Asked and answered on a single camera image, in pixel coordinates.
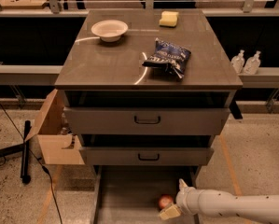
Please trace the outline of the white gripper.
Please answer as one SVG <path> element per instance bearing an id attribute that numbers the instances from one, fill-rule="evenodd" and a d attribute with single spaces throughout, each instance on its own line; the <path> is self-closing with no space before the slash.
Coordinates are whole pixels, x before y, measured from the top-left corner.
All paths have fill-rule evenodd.
<path id="1" fill-rule="evenodd" d="M 159 217 L 162 220 L 180 217 L 181 212 L 189 216 L 202 212 L 199 198 L 202 196 L 203 189 L 189 187 L 182 178 L 179 179 L 179 189 L 176 195 L 176 204 L 170 203 L 160 211 Z"/>

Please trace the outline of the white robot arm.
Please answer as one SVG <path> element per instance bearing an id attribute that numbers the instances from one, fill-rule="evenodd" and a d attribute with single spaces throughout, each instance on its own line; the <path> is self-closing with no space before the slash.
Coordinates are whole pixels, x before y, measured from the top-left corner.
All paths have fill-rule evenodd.
<path id="1" fill-rule="evenodd" d="M 279 195 L 235 196 L 215 189 L 195 189 L 179 179 L 175 203 L 159 213 L 162 220 L 182 215 L 241 217 L 261 224 L 279 224 Z"/>

